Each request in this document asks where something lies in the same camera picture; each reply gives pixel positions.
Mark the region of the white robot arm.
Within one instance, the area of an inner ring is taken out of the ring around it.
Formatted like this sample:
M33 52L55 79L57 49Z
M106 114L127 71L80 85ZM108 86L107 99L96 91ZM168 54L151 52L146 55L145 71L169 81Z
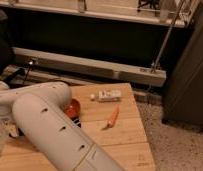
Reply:
M12 89L0 81L0 119L16 123L58 171L124 171L62 111L71 99L64 82Z

